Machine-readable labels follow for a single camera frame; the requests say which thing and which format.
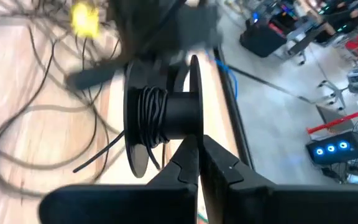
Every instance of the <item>blue led light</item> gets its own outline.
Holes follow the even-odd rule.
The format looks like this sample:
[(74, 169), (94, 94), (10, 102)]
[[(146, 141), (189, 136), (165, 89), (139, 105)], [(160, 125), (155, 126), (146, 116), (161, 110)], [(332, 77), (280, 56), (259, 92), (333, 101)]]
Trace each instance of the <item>blue led light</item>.
[(327, 151), (328, 152), (335, 152), (336, 148), (333, 144), (327, 145)]
[(256, 12), (254, 12), (252, 13), (252, 18), (254, 19), (254, 23), (256, 23), (259, 20), (259, 15)]
[(351, 145), (347, 141), (339, 141), (338, 142), (338, 148), (342, 150), (347, 150), (351, 147)]
[(322, 148), (317, 148), (316, 149), (316, 154), (319, 156), (322, 156), (324, 154), (324, 150)]

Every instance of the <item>gray floor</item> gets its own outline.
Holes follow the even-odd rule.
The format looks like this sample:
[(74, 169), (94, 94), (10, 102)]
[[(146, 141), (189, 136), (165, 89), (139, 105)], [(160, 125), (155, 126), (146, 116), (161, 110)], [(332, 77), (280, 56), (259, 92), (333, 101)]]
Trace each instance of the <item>gray floor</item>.
[[(286, 89), (291, 94), (236, 74), (239, 82), (237, 103), (246, 132), (251, 156), (258, 173), (277, 184), (331, 184), (321, 175), (306, 154), (310, 140), (306, 127), (323, 123), (314, 103), (299, 100), (303, 96), (314, 102), (328, 90), (317, 88), (325, 79), (339, 87), (347, 86), (346, 72), (350, 65), (332, 48), (311, 44), (307, 61), (297, 65), (298, 58), (282, 61), (271, 56), (260, 58), (239, 45), (244, 20), (226, 11), (220, 22), (224, 32), (223, 53), (227, 64)], [(358, 96), (345, 91), (346, 112), (357, 110)]]

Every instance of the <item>wooden table surface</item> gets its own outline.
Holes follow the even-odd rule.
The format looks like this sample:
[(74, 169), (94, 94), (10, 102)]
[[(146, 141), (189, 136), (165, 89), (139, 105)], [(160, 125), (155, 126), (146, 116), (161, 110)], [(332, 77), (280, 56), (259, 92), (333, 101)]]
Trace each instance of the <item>wooden table surface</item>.
[[(30, 8), (30, 2), (31, 0), (28, 0), (23, 3), (27, 3), (26, 5)], [(29, 28), (34, 35), (35, 48), (43, 66), (48, 64), (52, 48), (50, 37), (45, 36), (40, 27), (51, 28), (54, 35), (64, 33), (60, 28), (42, 23), (41, 19), (33, 21), (7, 19), (4, 21), (5, 25), (16, 24), (16, 26), (0, 26), (0, 125), (28, 102), (44, 76), (43, 70), (34, 57)], [(116, 41), (112, 34), (114, 31), (102, 30), (102, 35), (97, 40), (103, 49), (101, 50), (103, 52), (99, 52), (99, 54), (111, 54)], [(64, 48), (62, 43), (77, 52), (73, 36), (66, 37), (55, 46), (54, 55), (58, 65), (67, 73), (70, 70), (80, 69), (80, 58)], [(199, 57), (201, 64), (204, 133), (238, 156), (217, 68), (213, 62), (209, 61), (204, 51), (195, 52), (195, 54)], [(83, 103), (59, 88), (52, 81), (51, 76), (54, 76), (60, 83), (63, 81), (64, 74), (58, 69), (56, 63), (52, 63), (45, 85), (32, 106), (83, 107)], [(95, 102), (100, 115), (118, 131), (123, 129), (123, 83), (122, 76), (115, 76), (111, 84), (104, 86), (101, 95)], [(30, 111), (20, 116), (1, 138), (0, 150), (31, 164), (55, 164), (79, 154), (89, 144), (94, 126), (94, 115), (91, 110), (81, 110), (76, 113), (57, 110)], [(115, 136), (117, 133), (109, 132), (110, 141)], [(0, 157), (0, 173), (6, 182), (20, 189), (40, 194), (63, 185), (87, 183), (102, 168), (103, 157), (78, 173), (74, 174), (72, 170), (107, 143), (104, 129), (101, 123), (97, 122), (94, 143), (90, 150), (75, 162), (54, 170), (35, 170), (26, 169)], [(180, 141), (170, 142), (167, 152), (168, 159), (175, 152), (179, 143)], [(135, 178), (129, 168), (126, 153), (123, 153), (123, 147), (123, 139), (112, 147), (108, 168), (96, 184), (146, 184), (157, 174), (158, 171), (149, 162), (145, 176), (141, 179)], [(160, 161), (161, 147), (154, 149), (154, 153)], [(25, 197), (0, 188), (0, 223), (38, 223), (37, 207), (39, 202), (40, 198)], [(200, 194), (199, 210), (204, 213), (202, 194)]]

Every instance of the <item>yellow tag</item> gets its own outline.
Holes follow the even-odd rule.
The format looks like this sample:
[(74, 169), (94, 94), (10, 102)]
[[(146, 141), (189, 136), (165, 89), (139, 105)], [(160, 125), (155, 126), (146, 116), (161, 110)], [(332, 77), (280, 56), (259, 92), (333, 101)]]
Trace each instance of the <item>yellow tag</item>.
[(80, 37), (97, 38), (99, 34), (99, 10), (79, 2), (71, 9), (71, 26)]

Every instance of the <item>coiled black wire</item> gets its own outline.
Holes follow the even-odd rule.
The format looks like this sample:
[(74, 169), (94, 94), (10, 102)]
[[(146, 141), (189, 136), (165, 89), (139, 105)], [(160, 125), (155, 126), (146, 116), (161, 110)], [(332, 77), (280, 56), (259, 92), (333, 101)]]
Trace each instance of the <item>coiled black wire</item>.
[(162, 132), (167, 100), (167, 90), (162, 90), (155, 86), (147, 86), (141, 90), (137, 101), (139, 140), (146, 147), (147, 154), (157, 169), (161, 169), (161, 167), (153, 155), (152, 148), (157, 147), (161, 143), (166, 144), (169, 142)]
[[(56, 1), (52, 1), (52, 2), (47, 2), (44, 1), (44, 3), (42, 4), (42, 6), (39, 4), (36, 7), (35, 11), (30, 11), (30, 10), (26, 10), (24, 9), (24, 6), (17, 0), (14, 0), (16, 7), (15, 9), (11, 8), (9, 5), (5, 4), (4, 2), (1, 2), (0, 0), (0, 5), (2, 7), (5, 7), (7, 10), (11, 10), (10, 13), (6, 13), (4, 11), (0, 11), (0, 25), (2, 24), (2, 21), (8, 18), (12, 18), (12, 17), (21, 17), (21, 18), (26, 18), (26, 19), (30, 19), (32, 20), (33, 24), (36, 26), (36, 28), (38, 28), (45, 36), (49, 36), (51, 45), (52, 45), (52, 50), (51, 50), (51, 56), (48, 60), (48, 64), (46, 67), (44, 67), (38, 53), (37, 50), (35, 49), (35, 44), (34, 44), (34, 36), (32, 34), (32, 30), (30, 29), (30, 27), (28, 27), (28, 31), (29, 31), (29, 35), (30, 35), (30, 39), (31, 39), (31, 45), (32, 45), (32, 50), (34, 52), (34, 56), (36, 58), (36, 61), (38, 62), (38, 65), (43, 69), (44, 71), (44, 76), (42, 79), (42, 82), (40, 84), (40, 86), (37, 88), (35, 94), (30, 98), (30, 100), (11, 118), (9, 118), (7, 121), (3, 122), (3, 124), (0, 126), (0, 140), (1, 138), (7, 133), (7, 131), (9, 130), (9, 128), (11, 127), (11, 125), (15, 122), (15, 120), (22, 116), (23, 114), (29, 113), (30, 111), (37, 111), (37, 110), (58, 110), (58, 111), (62, 111), (62, 112), (69, 112), (69, 113), (76, 113), (76, 112), (80, 112), (80, 111), (84, 111), (87, 109), (92, 109), (93, 113), (94, 113), (94, 129), (93, 129), (93, 135), (91, 137), (91, 140), (89, 142), (89, 144), (85, 147), (84, 150), (82, 150), (78, 155), (74, 156), (71, 159), (68, 159), (66, 161), (62, 161), (59, 162), (57, 164), (50, 164), (50, 165), (39, 165), (39, 164), (30, 164), (28, 162), (25, 161), (21, 161), (15, 157), (10, 156), (9, 154), (6, 154), (5, 152), (3, 152), (0, 149), (0, 156), (4, 159), (7, 159), (19, 166), (22, 166), (24, 168), (28, 168), (28, 169), (39, 169), (39, 170), (49, 170), (49, 169), (56, 169), (62, 166), (65, 166), (71, 162), (73, 162), (75, 159), (79, 158), (81, 155), (83, 155), (92, 145), (95, 135), (96, 135), (96, 127), (97, 127), (97, 120), (99, 120), (99, 122), (102, 123), (103, 128), (104, 128), (104, 132), (106, 135), (106, 139), (107, 142), (109, 142), (109, 136), (108, 136), (108, 130), (114, 132), (114, 133), (118, 133), (115, 129), (113, 129), (112, 127), (110, 127), (107, 122), (105, 122), (104, 119), (102, 119), (102, 117), (100, 116), (100, 114), (98, 113), (96, 107), (94, 106), (94, 101), (97, 99), (97, 97), (100, 95), (101, 93), (101, 87), (99, 91), (97, 92), (96, 96), (93, 98), (91, 96), (91, 92), (90, 90), (88, 90), (89, 93), (89, 99), (87, 97), (87, 95), (85, 94), (85, 92), (82, 92), (82, 94), (84, 95), (84, 97), (78, 95), (77, 93), (74, 93), (70, 90), (67, 90), (65, 88), (65, 86), (61, 83), (58, 82), (58, 80), (49, 72), (49, 68), (52, 64), (52, 62), (56, 65), (56, 67), (58, 68), (59, 71), (63, 71), (61, 68), (61, 66), (57, 63), (57, 61), (55, 60), (54, 57), (54, 50), (55, 50), (55, 46), (57, 44), (62, 45), (62, 47), (64, 49), (66, 49), (67, 51), (71, 52), (73, 55), (75, 55), (77, 58), (82, 59), (83, 62), (83, 67), (85, 66), (85, 45), (86, 45), (86, 40), (84, 41), (83, 44), (83, 51), (82, 54), (80, 56), (76, 55), (76, 52), (74, 50), (72, 50), (71, 48), (69, 48), (69, 46), (65, 45), (63, 42), (61, 42), (63, 39), (69, 37), (69, 32), (66, 32), (64, 35), (60, 36), (60, 37), (56, 37), (56, 35), (46, 26), (46, 24), (44, 24), (44, 26), (42, 26), (41, 22), (36, 22), (33, 21), (33, 19), (36, 18), (47, 18), (49, 19), (50, 22), (52, 23), (57, 23), (56, 25), (62, 27), (62, 24), (67, 23), (67, 21), (69, 21), (69, 19), (67, 19), (67, 21), (59, 21), (54, 19), (49, 13), (51, 12), (59, 12), (62, 9), (64, 9), (65, 4), (64, 3), (60, 3), (57, 5), (53, 5), (52, 3), (56, 4)], [(46, 11), (46, 7), (51, 8), (51, 10), (49, 10), (48, 12)], [(42, 91), (43, 87), (44, 87), (44, 83), (46, 81), (46, 78), (50, 78), (56, 85), (57, 87), (61, 88), (62, 90), (65, 91), (69, 91), (72, 95), (74, 95), (75, 97), (77, 97), (83, 104), (84, 106), (82, 107), (78, 107), (78, 108), (66, 108), (66, 107), (62, 107), (62, 106), (58, 106), (58, 105), (35, 105), (35, 106), (31, 106), (32, 102), (36, 99), (36, 97), (39, 95), (39, 93)], [(104, 172), (105, 168), (106, 168), (106, 164), (107, 164), (107, 159), (108, 159), (108, 152), (106, 154), (106, 158), (104, 160), (104, 164), (102, 169), (91, 179), (91, 182), (95, 182), (97, 181), (101, 174)], [(19, 193), (21, 195), (26, 195), (26, 196), (33, 196), (33, 197), (40, 197), (43, 195), (43, 193), (41, 192), (36, 192), (33, 190), (29, 190), (29, 189), (22, 189), (21, 187), (18, 186), (14, 186), (12, 184), (10, 184), (8, 181), (4, 180), (2, 175), (0, 174), (0, 189), (5, 190), (7, 192), (14, 192), (14, 193)]]

